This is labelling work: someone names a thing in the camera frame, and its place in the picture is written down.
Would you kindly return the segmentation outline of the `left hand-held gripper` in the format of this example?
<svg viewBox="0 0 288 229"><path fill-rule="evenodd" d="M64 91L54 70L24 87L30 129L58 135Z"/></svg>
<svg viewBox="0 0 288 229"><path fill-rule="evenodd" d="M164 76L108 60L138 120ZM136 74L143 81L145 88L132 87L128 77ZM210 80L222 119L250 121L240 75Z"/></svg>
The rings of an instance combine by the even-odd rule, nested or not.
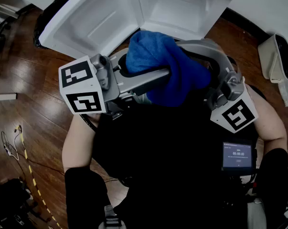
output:
<svg viewBox="0 0 288 229"><path fill-rule="evenodd" d="M115 115L125 109L121 101L130 101L170 78L166 68L126 74L116 66L127 53L128 48L124 48L110 57L84 56L59 68L60 94L72 114Z"/></svg>

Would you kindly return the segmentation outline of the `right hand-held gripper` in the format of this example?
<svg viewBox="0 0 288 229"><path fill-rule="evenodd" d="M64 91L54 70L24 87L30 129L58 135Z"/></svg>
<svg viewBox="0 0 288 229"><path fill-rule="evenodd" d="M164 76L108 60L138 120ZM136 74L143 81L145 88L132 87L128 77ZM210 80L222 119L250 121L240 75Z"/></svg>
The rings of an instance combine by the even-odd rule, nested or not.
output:
<svg viewBox="0 0 288 229"><path fill-rule="evenodd" d="M246 88L245 78L237 73L228 56L212 40L180 41L177 45L195 58L210 63L213 83L206 97L211 110L210 120L224 129L237 133L258 118L254 102Z"/></svg>

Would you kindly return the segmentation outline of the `blue cloth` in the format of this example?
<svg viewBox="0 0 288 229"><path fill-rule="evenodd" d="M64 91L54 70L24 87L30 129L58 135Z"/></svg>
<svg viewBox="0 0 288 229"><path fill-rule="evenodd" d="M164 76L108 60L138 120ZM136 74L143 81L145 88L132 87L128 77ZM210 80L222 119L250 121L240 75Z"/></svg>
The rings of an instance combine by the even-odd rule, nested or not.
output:
<svg viewBox="0 0 288 229"><path fill-rule="evenodd" d="M172 37L159 32L138 31L130 39L127 71L141 73L159 67L168 67L171 76L165 85L147 92L148 99L157 105L178 107L190 91L203 89L211 82L208 69L191 60Z"/></svg>

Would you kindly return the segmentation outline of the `white water dispenser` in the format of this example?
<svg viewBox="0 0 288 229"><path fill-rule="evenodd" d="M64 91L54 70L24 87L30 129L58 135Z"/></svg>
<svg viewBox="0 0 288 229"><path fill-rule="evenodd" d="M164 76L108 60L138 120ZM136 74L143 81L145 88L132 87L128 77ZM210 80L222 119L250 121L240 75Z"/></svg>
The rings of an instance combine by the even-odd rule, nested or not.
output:
<svg viewBox="0 0 288 229"><path fill-rule="evenodd" d="M138 29L178 40L202 39L232 0L69 0L39 37L75 59L110 55Z"/></svg>

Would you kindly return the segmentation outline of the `person's right forearm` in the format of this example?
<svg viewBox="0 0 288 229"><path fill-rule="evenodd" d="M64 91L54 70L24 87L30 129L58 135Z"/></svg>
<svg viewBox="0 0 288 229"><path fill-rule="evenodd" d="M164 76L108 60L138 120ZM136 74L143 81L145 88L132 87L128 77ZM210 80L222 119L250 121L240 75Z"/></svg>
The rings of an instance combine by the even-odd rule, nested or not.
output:
<svg viewBox="0 0 288 229"><path fill-rule="evenodd" d="M249 85L246 87L258 113L254 125L259 137L264 141L264 154L277 148L287 151L287 132L283 121L262 96Z"/></svg>

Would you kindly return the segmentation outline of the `person's left forearm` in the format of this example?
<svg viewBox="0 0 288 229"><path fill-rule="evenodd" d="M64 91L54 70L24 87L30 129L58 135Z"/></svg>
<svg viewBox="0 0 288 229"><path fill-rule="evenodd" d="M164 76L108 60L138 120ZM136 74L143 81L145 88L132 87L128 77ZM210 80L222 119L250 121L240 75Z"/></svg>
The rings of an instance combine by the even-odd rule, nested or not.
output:
<svg viewBox="0 0 288 229"><path fill-rule="evenodd" d="M95 135L96 131L80 115L73 116L62 150L64 172L90 166Z"/></svg>

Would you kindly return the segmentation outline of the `beige bin with black liner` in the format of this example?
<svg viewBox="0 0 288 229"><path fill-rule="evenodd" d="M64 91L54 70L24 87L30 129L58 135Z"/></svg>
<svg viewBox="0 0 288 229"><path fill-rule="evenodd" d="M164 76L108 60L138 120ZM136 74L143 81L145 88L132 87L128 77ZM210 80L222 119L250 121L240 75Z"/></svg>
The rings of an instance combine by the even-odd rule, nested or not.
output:
<svg viewBox="0 0 288 229"><path fill-rule="evenodd" d="M288 80L288 42L274 34L258 46L263 77L272 83Z"/></svg>

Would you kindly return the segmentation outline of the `person's black clothing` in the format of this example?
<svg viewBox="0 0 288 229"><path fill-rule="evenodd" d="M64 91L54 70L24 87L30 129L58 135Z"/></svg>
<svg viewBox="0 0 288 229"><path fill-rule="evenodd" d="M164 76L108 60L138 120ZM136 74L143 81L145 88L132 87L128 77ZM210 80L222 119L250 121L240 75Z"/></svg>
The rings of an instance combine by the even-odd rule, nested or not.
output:
<svg viewBox="0 0 288 229"><path fill-rule="evenodd" d="M288 204L288 152L263 153L255 194L222 170L229 138L195 104L93 115L91 164L64 172L69 229L278 229ZM254 122L241 139L260 138Z"/></svg>

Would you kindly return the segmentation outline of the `black trash bag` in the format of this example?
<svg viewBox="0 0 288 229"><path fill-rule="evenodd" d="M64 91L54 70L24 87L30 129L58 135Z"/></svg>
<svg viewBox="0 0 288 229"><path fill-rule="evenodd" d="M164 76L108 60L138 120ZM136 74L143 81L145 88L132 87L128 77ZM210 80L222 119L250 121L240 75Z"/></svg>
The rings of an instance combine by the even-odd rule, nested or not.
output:
<svg viewBox="0 0 288 229"><path fill-rule="evenodd" d="M54 0L36 20L33 31L33 44L36 48L47 49L42 46L39 37L44 31L46 25L50 22L53 16L63 7L69 0Z"/></svg>

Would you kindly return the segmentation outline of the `black chest screen device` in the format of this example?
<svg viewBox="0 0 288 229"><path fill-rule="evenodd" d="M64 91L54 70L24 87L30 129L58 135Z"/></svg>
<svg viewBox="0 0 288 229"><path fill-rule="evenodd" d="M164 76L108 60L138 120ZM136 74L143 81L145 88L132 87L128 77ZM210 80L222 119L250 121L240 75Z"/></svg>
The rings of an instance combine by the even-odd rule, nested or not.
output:
<svg viewBox="0 0 288 229"><path fill-rule="evenodd" d="M246 174L251 173L253 167L253 153L250 143L223 142L223 171Z"/></svg>

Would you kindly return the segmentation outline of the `white desk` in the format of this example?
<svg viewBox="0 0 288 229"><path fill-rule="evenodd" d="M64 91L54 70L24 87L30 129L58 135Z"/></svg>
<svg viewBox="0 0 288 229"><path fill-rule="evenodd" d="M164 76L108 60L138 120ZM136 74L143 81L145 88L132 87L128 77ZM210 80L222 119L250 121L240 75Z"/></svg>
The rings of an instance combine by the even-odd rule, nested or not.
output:
<svg viewBox="0 0 288 229"><path fill-rule="evenodd" d="M0 76L0 101L15 99L17 99L17 93L13 91L10 81Z"/></svg>

